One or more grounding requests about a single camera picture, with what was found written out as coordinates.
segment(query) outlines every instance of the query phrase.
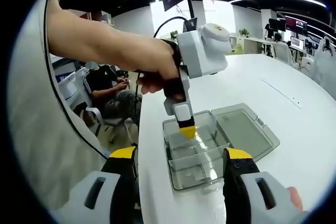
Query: white wall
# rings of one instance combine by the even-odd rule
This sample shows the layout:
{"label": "white wall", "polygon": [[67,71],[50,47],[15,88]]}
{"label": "white wall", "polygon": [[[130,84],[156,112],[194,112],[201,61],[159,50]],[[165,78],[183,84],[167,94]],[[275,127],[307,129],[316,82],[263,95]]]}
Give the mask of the white wall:
{"label": "white wall", "polygon": [[236,34],[239,30],[246,29],[249,31],[250,37],[263,38],[263,25],[261,21],[261,13],[248,8],[233,6],[235,16]]}
{"label": "white wall", "polygon": [[203,5],[207,23],[218,24],[231,34],[237,32],[232,4],[219,0],[203,0]]}
{"label": "white wall", "polygon": [[117,30],[153,37],[154,28],[149,6],[131,10],[112,18]]}
{"label": "white wall", "polygon": [[197,25],[203,26],[206,24],[203,1],[193,1],[195,17],[197,17]]}

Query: potted plant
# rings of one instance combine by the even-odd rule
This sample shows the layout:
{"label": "potted plant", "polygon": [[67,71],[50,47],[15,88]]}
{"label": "potted plant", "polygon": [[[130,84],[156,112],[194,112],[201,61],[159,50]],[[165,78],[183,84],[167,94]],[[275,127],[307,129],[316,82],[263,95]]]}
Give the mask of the potted plant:
{"label": "potted plant", "polygon": [[249,32],[248,32],[248,30],[246,30],[245,28],[244,29],[242,29],[242,30],[239,30],[239,34],[242,36],[242,37],[246,37],[246,38],[248,38],[248,36],[249,36]]}

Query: black cable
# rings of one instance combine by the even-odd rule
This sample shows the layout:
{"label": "black cable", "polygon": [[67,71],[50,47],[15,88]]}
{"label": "black cable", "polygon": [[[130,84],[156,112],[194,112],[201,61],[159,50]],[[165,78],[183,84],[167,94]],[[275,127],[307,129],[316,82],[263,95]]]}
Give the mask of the black cable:
{"label": "black cable", "polygon": [[176,16],[176,17],[172,17],[172,18],[170,18],[170,19],[167,19],[165,22],[163,22],[162,24],[161,24],[161,26],[159,26],[158,27],[158,29],[156,30],[156,32],[155,32],[155,34],[154,34],[154,38],[158,35],[158,32],[160,31],[160,29],[165,25],[165,24],[167,24],[169,21],[172,21],[172,20],[174,20],[174,19],[182,19],[182,20],[184,20],[185,22],[186,21],[188,21],[185,17],[181,17],[181,16]]}
{"label": "black cable", "polygon": [[138,115],[136,114],[136,107],[137,107],[137,96],[138,96],[138,88],[139,88],[139,85],[137,84],[136,85],[136,88],[135,88],[135,101],[134,101],[134,115],[135,115],[135,120],[136,122],[138,122],[139,120],[139,126],[140,126],[140,118],[138,119]]}
{"label": "black cable", "polygon": [[184,17],[187,17],[184,15],[183,11],[181,10],[181,8],[179,7],[179,5],[176,5],[176,10],[178,11],[178,13],[182,14]]}
{"label": "black cable", "polygon": [[49,75],[49,81],[50,81],[50,84],[51,84],[51,87],[53,88],[52,90],[54,91],[54,94],[57,98],[57,101],[58,103],[60,104],[62,110],[63,110],[63,113],[64,115],[66,116],[68,122],[70,123],[71,127],[73,128],[73,130],[77,133],[77,135],[80,136],[81,139],[83,139],[83,141],[90,147],[92,148],[94,151],[96,151],[100,156],[102,156],[104,159],[107,159],[97,148],[95,148],[91,143],[89,143],[89,141],[87,141],[82,134],[80,134],[80,132],[78,131],[78,129],[76,128],[76,126],[74,125],[74,123],[72,122],[64,104],[62,103],[62,100],[55,88],[55,85],[54,85],[54,81],[52,79],[52,76],[51,76],[51,71],[50,71],[50,65],[49,65],[49,50],[48,50],[48,46],[47,46],[47,6],[48,6],[48,2],[49,0],[46,0],[46,6],[45,6],[45,9],[44,9],[44,20],[43,20],[43,24],[44,24],[44,31],[43,31],[43,35],[44,35],[44,53],[45,53],[45,59],[46,59],[46,65],[47,65],[47,71],[48,71],[48,75]]}
{"label": "black cable", "polygon": [[[169,21],[172,21],[174,19],[182,19],[184,20],[185,22],[188,21],[185,17],[181,17],[181,16],[176,16],[176,17],[172,17],[170,19],[167,19],[165,22],[163,22],[159,27],[158,29],[156,30],[155,34],[154,34],[154,38],[158,35],[158,32],[160,31],[160,29],[165,25],[167,24]],[[139,85],[137,84],[136,85],[136,88],[135,88],[135,101],[134,101],[134,115],[135,115],[135,119],[138,121],[138,117],[136,115],[136,107],[137,107],[137,96],[138,96],[138,88],[139,88]]]}

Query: clear plastic box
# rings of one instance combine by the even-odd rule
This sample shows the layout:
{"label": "clear plastic box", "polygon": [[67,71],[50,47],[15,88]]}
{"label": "clear plastic box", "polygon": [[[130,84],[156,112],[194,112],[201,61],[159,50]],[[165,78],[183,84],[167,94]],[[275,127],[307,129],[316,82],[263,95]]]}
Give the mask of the clear plastic box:
{"label": "clear plastic box", "polygon": [[223,176],[223,150],[229,146],[210,111],[194,114],[196,134],[188,139],[177,121],[163,122],[168,165],[176,190],[212,182]]}
{"label": "clear plastic box", "polygon": [[194,114],[196,134],[189,140],[176,119],[163,122],[167,163],[176,190],[211,183],[223,176],[223,150],[233,147],[254,161],[274,150],[279,140],[246,104]]}

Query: white tabletop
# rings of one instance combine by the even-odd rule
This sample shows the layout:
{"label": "white tabletop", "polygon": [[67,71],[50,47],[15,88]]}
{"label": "white tabletop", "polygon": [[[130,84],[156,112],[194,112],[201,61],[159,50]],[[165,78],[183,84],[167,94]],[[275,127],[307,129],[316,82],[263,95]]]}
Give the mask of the white tabletop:
{"label": "white tabletop", "polygon": [[247,40],[251,40],[251,41],[255,41],[255,42],[259,42],[259,43],[263,43],[263,44],[272,44],[274,42],[274,41],[268,41],[268,40],[259,39],[259,38],[255,38],[255,37],[230,36],[230,38],[247,39]]}
{"label": "white tabletop", "polygon": [[[257,162],[285,187],[295,186],[305,210],[326,192],[336,170],[336,101],[294,68],[265,55],[227,56],[226,70],[190,81],[194,113],[247,104],[279,138],[280,145]],[[139,182],[144,223],[223,223],[219,189],[175,191],[170,182],[162,122],[163,92],[142,99]]]}

